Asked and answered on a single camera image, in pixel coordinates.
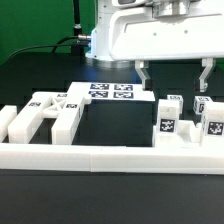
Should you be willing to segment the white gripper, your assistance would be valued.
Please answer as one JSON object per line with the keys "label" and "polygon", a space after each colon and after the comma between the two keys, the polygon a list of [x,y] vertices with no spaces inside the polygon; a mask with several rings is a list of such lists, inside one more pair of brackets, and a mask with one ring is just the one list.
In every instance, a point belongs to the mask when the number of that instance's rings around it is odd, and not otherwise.
{"label": "white gripper", "polygon": [[[205,92],[215,58],[224,57],[224,3],[192,3],[187,15],[162,18],[150,7],[119,10],[110,20],[109,54],[131,61],[203,58],[194,88]],[[148,68],[147,61],[135,62],[144,91],[152,90]]]}

